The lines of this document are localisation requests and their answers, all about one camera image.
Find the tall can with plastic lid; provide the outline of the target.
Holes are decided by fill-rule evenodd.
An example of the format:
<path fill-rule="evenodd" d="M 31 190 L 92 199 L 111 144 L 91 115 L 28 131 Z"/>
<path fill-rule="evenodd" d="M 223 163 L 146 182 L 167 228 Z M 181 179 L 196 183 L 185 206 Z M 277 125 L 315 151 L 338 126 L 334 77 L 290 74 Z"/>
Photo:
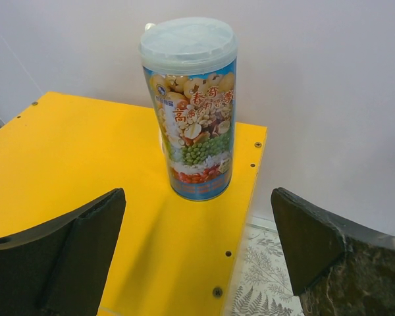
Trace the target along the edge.
<path fill-rule="evenodd" d="M 236 34 L 214 18 L 150 23 L 139 52 L 171 187 L 192 201 L 221 195 L 232 178 Z"/>

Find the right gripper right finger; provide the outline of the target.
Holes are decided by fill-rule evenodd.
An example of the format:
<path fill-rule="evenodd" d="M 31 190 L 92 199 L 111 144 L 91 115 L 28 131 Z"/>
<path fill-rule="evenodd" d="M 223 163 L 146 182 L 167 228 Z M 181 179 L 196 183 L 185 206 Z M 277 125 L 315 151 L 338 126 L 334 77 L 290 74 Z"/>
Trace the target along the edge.
<path fill-rule="evenodd" d="M 395 315 L 395 236 L 284 188 L 273 190 L 271 205 L 304 315 Z"/>

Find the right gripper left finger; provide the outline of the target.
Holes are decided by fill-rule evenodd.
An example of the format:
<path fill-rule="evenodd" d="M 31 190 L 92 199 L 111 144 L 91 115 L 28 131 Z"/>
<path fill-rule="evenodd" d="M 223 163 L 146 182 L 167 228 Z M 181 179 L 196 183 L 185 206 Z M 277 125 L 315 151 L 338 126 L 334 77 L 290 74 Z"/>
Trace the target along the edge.
<path fill-rule="evenodd" d="M 0 238 L 0 315 L 97 315 L 122 225 L 117 188 Z"/>

